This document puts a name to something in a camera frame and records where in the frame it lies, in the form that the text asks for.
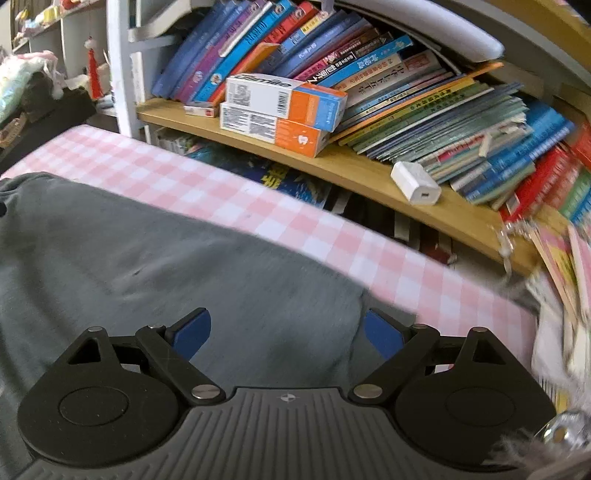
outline orange book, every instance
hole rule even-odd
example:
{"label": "orange book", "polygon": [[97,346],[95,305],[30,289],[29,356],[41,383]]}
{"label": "orange book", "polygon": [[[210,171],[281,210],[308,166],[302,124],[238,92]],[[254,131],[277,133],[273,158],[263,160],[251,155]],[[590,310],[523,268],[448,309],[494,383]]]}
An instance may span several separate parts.
{"label": "orange book", "polygon": [[[251,52],[244,57],[238,65],[230,72],[230,75],[238,73],[250,73],[255,70],[271,53],[279,48],[278,43],[259,43]],[[217,87],[216,91],[212,93],[209,102],[215,106],[219,105],[226,99],[226,82]]]}
{"label": "orange book", "polygon": [[347,129],[343,130],[342,132],[339,132],[338,134],[336,134],[336,135],[334,135],[334,136],[332,136],[330,138],[330,142],[331,143],[332,142],[336,142],[337,140],[339,140],[339,139],[341,139],[343,137],[346,137],[347,135],[350,135],[350,134],[356,132],[357,130],[359,130],[359,129],[363,128],[363,127],[366,127],[367,125],[373,124],[374,122],[380,120],[381,118],[383,118],[385,116],[388,116],[388,115],[396,112],[397,110],[400,110],[401,108],[404,108],[404,107],[410,105],[411,103],[418,102],[419,100],[422,100],[423,98],[428,97],[429,95],[433,95],[434,93],[438,93],[441,90],[448,89],[448,88],[454,86],[456,83],[459,83],[459,82],[464,81],[464,79],[466,77],[475,78],[475,77],[478,77],[479,75],[482,75],[484,73],[488,73],[488,72],[491,72],[493,70],[496,70],[496,69],[498,69],[498,68],[500,68],[502,66],[503,66],[503,64],[500,61],[490,61],[490,62],[487,62],[482,67],[480,67],[479,69],[474,70],[473,72],[470,72],[470,73],[466,74],[465,76],[458,78],[455,82],[446,83],[445,85],[441,85],[441,86],[439,86],[437,88],[434,88],[432,90],[429,90],[428,92],[424,92],[421,95],[418,95],[416,97],[413,97],[410,100],[407,100],[406,102],[400,103],[396,107],[393,107],[391,109],[388,109],[388,110],[386,110],[386,111],[384,111],[382,113],[379,113],[379,114],[377,114],[377,115],[375,115],[375,116],[373,116],[371,118],[368,118],[366,120],[363,120],[363,121],[359,122],[358,124],[353,125],[352,127],[349,127]]}

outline gray fabric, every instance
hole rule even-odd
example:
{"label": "gray fabric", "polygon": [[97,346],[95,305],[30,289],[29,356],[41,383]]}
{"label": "gray fabric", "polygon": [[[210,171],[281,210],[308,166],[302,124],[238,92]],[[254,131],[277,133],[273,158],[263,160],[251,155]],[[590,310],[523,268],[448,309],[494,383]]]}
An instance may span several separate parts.
{"label": "gray fabric", "polygon": [[367,292],[302,255],[49,174],[3,181],[0,201],[2,479],[29,462],[20,399],[91,325],[132,335],[206,307],[192,363],[227,391],[346,391],[380,363],[359,331]]}

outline red tassel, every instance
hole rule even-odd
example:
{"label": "red tassel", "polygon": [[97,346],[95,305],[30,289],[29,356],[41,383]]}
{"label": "red tassel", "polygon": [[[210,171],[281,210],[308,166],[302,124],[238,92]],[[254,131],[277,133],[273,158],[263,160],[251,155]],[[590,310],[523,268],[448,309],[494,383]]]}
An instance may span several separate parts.
{"label": "red tassel", "polygon": [[[89,44],[92,42],[92,37],[89,38]],[[103,91],[100,88],[99,72],[96,65],[95,51],[92,48],[88,49],[88,76],[90,77],[90,95],[93,100],[98,100],[103,97]]]}

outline cardboard box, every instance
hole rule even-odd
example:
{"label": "cardboard box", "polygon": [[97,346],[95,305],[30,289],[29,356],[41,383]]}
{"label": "cardboard box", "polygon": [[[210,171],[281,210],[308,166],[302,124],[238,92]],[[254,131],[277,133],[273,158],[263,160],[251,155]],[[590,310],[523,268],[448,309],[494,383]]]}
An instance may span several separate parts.
{"label": "cardboard box", "polygon": [[343,118],[347,94],[299,80],[241,73],[228,78],[226,101],[251,112],[333,132]]}
{"label": "cardboard box", "polygon": [[315,157],[329,140],[326,131],[273,115],[251,112],[228,102],[220,105],[220,126],[306,157]]}
{"label": "cardboard box", "polygon": [[210,118],[216,117],[219,112],[219,108],[209,102],[190,102],[183,105],[183,108],[187,115],[208,116]]}

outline pink fabric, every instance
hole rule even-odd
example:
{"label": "pink fabric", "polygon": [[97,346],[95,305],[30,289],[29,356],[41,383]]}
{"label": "pink fabric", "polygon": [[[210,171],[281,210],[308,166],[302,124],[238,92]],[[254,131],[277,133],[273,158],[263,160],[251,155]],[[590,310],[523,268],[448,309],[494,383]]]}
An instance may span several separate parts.
{"label": "pink fabric", "polygon": [[291,248],[416,312],[442,335],[485,326],[531,363],[535,319],[525,310],[378,233],[232,173],[87,125],[49,141],[3,177],[35,171]]}

